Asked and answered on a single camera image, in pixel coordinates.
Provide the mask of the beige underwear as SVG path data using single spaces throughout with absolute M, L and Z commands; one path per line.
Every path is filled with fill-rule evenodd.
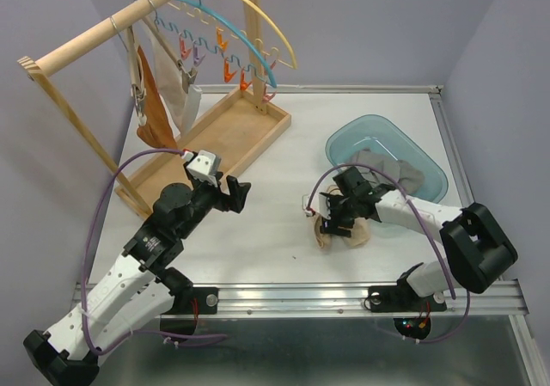
M 338 194 L 346 197 L 336 186 L 329 186 L 324 193 Z M 320 249 L 330 248 L 334 237 L 341 238 L 349 248 L 356 248 L 364 245 L 371 238 L 370 225 L 368 220 L 358 218 L 351 231 L 322 231 L 321 216 L 314 215 L 311 218 L 315 242 Z

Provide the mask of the grey underwear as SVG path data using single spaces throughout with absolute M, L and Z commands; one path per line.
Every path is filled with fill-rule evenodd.
M 358 150 L 353 153 L 347 160 L 347 163 L 363 164 L 374 167 L 378 170 L 383 170 L 385 156 L 372 152 L 370 149 Z
M 408 194 L 415 194 L 425 183 L 424 173 L 405 160 L 389 159 L 384 163 L 384 170 Z

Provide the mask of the brown underwear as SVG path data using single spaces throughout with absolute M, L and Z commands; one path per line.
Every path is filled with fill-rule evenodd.
M 137 128 L 137 136 L 152 148 L 176 149 L 177 143 L 174 139 L 172 128 L 168 123 L 168 116 L 162 104 L 155 78 L 141 46 L 137 49 L 137 54 L 141 60 L 144 74 L 146 94 L 144 114 L 147 118 L 146 124 Z

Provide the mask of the blue plastic clip hanger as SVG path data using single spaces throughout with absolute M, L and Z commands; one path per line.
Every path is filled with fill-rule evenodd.
M 167 6 L 179 10 L 186 15 L 215 28 L 215 39 L 209 40 L 201 34 L 193 33 L 188 28 L 180 28 L 174 22 L 165 20 L 160 14 L 154 14 L 154 24 L 179 35 L 180 41 L 188 40 L 192 44 L 191 54 L 193 66 L 199 67 L 203 56 L 198 53 L 202 47 L 206 52 L 223 58 L 223 78 L 226 83 L 240 73 L 240 89 L 246 90 L 253 81 L 263 85 L 261 101 L 269 103 L 277 94 L 278 82 L 273 69 L 280 62 L 280 52 L 277 47 L 270 50 L 264 48 L 261 38 L 251 38 L 247 31 L 238 28 L 226 16 L 205 5 L 202 0 L 171 0 Z M 241 58 L 229 49 L 229 40 L 241 42 L 252 58 L 243 62 Z

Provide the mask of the yellow plastic clip hanger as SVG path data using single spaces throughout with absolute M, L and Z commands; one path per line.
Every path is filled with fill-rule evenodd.
M 275 46 L 279 49 L 279 52 L 280 52 L 280 62 L 278 64 L 282 64 L 292 70 L 295 70 L 297 68 L 297 60 L 296 60 L 296 55 L 294 53 L 293 47 L 285 37 L 284 33 L 276 25 L 276 23 L 253 0 L 239 0 L 239 1 L 243 3 L 245 20 L 246 20 L 246 27 L 244 28 L 244 30 L 247 31 L 248 36 L 253 39 L 256 37 L 261 38 L 261 24 L 265 23 L 266 25 L 268 25 L 272 29 L 272 31 L 278 36 L 280 41 L 283 43 L 283 46 L 288 53 L 288 57 L 290 58 L 288 62 L 281 59 L 280 49 L 278 46 Z M 270 50 L 270 48 L 272 47 L 274 46 L 267 46 L 266 43 L 264 42 L 264 48 L 266 50 Z M 188 56 L 193 56 L 191 54 L 191 48 L 192 48 L 192 44 L 190 41 L 188 40 L 185 40 L 183 42 L 180 41 L 180 53 L 183 59 L 187 58 Z

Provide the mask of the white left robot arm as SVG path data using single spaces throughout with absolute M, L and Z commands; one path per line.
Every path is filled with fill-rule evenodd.
M 181 312 L 193 302 L 193 282 L 170 264 L 211 210 L 241 212 L 251 185 L 229 175 L 224 193 L 222 172 L 205 181 L 191 170 L 186 175 L 189 184 L 162 189 L 152 214 L 81 302 L 23 341 L 34 367 L 50 384 L 90 385 L 99 373 L 101 354 L 152 318 L 168 310 Z

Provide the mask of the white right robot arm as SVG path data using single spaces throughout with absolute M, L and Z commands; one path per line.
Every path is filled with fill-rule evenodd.
M 439 205 L 408 195 L 394 179 L 373 186 L 361 170 L 357 163 L 340 164 L 328 172 L 336 193 L 311 193 L 304 209 L 320 216 L 320 233 L 349 237 L 359 219 L 373 220 L 424 235 L 436 256 L 432 263 L 412 266 L 392 285 L 372 287 L 364 300 L 367 310 L 418 311 L 425 305 L 444 310 L 437 295 L 454 296 L 460 288 L 481 294 L 517 262 L 514 245 L 486 206 Z

